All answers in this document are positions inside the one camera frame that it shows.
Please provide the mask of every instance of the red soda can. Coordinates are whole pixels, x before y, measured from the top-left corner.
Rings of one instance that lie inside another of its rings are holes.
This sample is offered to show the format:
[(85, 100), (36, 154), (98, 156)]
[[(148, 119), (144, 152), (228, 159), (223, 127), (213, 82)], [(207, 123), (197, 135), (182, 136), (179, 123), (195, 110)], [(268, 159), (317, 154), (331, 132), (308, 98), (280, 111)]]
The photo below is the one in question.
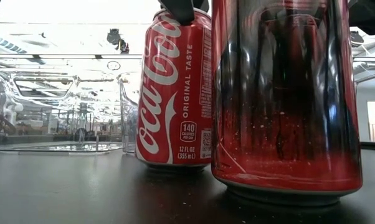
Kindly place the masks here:
[(211, 162), (211, 19), (181, 26), (160, 10), (146, 31), (136, 157), (150, 168), (196, 172)]
[(303, 206), (360, 189), (347, 1), (218, 0), (212, 15), (214, 176)]

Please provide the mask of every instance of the table surface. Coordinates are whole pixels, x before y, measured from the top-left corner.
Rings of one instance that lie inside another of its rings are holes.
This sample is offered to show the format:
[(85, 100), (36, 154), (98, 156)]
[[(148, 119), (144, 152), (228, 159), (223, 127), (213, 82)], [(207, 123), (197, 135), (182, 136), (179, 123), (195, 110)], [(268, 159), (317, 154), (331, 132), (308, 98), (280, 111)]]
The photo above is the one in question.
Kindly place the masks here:
[(375, 224), (375, 151), (362, 151), (364, 185), (332, 207), (237, 200), (211, 175), (158, 175), (121, 151), (97, 156), (0, 153), (0, 224)]

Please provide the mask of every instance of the clear plastic container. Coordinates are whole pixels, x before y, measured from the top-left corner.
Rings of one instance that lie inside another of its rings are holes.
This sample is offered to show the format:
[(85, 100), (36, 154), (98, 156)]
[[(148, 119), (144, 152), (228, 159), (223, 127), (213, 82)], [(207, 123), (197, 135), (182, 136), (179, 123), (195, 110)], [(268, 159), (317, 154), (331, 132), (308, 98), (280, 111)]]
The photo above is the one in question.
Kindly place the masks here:
[(125, 72), (118, 77), (121, 93), (121, 122), (124, 127), (123, 151), (135, 153), (136, 122), (141, 82), (140, 72)]
[(118, 77), (73, 67), (0, 68), (0, 151), (122, 149)]

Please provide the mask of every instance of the coca-cola logo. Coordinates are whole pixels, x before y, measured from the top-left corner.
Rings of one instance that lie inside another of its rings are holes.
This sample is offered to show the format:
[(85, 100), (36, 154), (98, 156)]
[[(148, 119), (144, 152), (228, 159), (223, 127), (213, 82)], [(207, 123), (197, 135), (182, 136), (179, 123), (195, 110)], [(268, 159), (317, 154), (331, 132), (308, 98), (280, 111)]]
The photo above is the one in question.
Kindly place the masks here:
[[(180, 37), (181, 30), (179, 28), (179, 23), (168, 17), (167, 14), (159, 16), (150, 29), (151, 30), (148, 31), (149, 33), (155, 31), (157, 35), (151, 40), (148, 40), (153, 42), (151, 47), (155, 47), (155, 49), (149, 49), (149, 47), (146, 46), (139, 111), (141, 124), (138, 129), (138, 139), (146, 151), (151, 154), (157, 154), (159, 152), (159, 146), (153, 134), (161, 130), (159, 116), (161, 113), (164, 113), (161, 109), (163, 99), (156, 87), (147, 82), (147, 78), (159, 85), (172, 85), (178, 80), (178, 69), (173, 63), (173, 59), (178, 58), (180, 52), (178, 46), (172, 39)], [(168, 162), (172, 162), (173, 160), (169, 125), (171, 118), (176, 114), (173, 109), (175, 95), (176, 93), (169, 99), (165, 106), (164, 125), (170, 152)], [(154, 118), (154, 122), (150, 122), (147, 117), (151, 118), (150, 120)], [(144, 159), (139, 148), (136, 153), (140, 159)]]

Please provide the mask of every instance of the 140 calories label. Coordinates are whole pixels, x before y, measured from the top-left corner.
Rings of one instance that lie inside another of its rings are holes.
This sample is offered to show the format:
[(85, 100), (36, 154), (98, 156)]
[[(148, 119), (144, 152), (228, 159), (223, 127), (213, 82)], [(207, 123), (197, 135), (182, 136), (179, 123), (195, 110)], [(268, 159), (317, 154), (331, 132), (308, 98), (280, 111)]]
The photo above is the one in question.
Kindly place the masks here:
[(181, 140), (184, 142), (193, 142), (196, 140), (197, 124), (193, 121), (183, 121), (181, 123)]

